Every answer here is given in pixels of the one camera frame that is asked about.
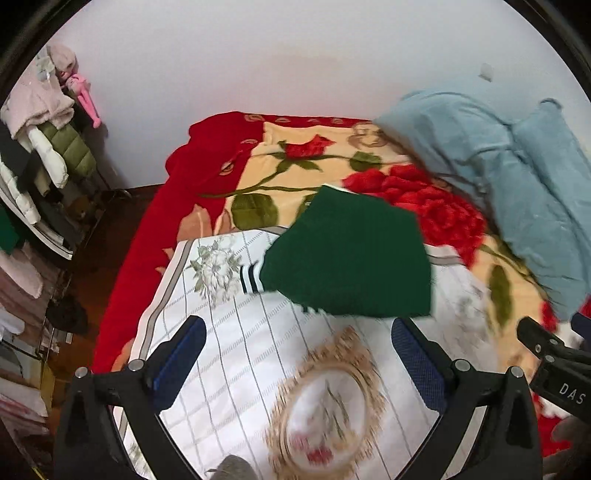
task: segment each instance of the blue cloth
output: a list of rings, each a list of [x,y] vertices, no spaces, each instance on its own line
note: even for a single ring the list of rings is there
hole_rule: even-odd
[[[513,122],[468,95],[423,90],[375,123],[495,222],[570,320],[591,291],[591,168],[558,102]]]

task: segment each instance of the red rose pattern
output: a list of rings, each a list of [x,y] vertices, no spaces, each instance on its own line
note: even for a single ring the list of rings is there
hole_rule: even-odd
[[[329,448],[320,445],[317,449],[308,452],[306,457],[312,465],[327,465],[332,461],[333,453]]]
[[[424,170],[394,165],[386,175],[372,168],[353,173],[343,180],[343,186],[415,212],[425,243],[451,245],[468,268],[474,263],[484,237],[484,217],[458,195],[434,186]]]
[[[285,153],[289,159],[318,157],[324,153],[324,149],[335,142],[316,134],[312,140],[304,144],[285,144]]]

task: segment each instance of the pink stuffed toy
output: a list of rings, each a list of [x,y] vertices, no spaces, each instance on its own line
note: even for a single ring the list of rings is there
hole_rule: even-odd
[[[88,92],[90,84],[82,75],[77,73],[76,55],[74,52],[59,43],[49,45],[48,52],[51,61],[56,66],[56,74],[60,79],[60,83],[64,84],[64,87],[76,95],[76,99],[92,119],[92,126],[99,128],[101,121],[98,113],[96,113],[95,104],[92,102],[92,98],[90,98],[90,93]]]

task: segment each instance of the folded clothes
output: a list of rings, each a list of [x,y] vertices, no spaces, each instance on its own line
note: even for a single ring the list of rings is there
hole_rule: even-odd
[[[329,186],[261,263],[242,267],[241,278],[254,293],[279,291],[333,315],[424,316],[431,308],[431,267],[415,214]]]
[[[591,291],[591,168],[555,100],[509,122],[450,89],[411,93],[375,123],[467,194],[566,321]]]

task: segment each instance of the green clothing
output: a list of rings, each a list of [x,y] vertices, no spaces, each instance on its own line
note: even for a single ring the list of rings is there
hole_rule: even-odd
[[[0,249],[10,255],[20,241],[21,237],[13,227],[10,217],[4,207],[0,206]]]
[[[75,179],[89,177],[95,172],[96,160],[74,127],[67,124],[58,130],[51,122],[45,122],[38,128],[64,158],[68,173]]]
[[[265,291],[334,315],[424,316],[431,265],[414,213],[323,186],[269,247]]]

